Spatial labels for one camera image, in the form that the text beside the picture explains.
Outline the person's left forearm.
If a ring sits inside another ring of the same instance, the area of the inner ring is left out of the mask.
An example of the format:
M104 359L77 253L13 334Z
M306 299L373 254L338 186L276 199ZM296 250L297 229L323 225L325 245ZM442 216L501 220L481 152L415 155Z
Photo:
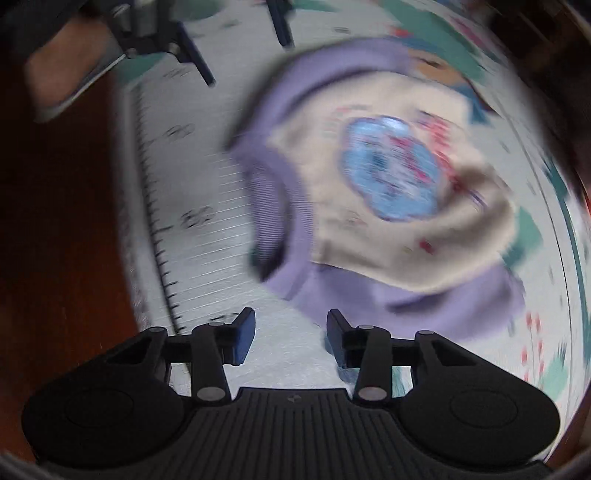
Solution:
M105 22L69 20L25 64L37 119L47 122L59 116L123 58Z

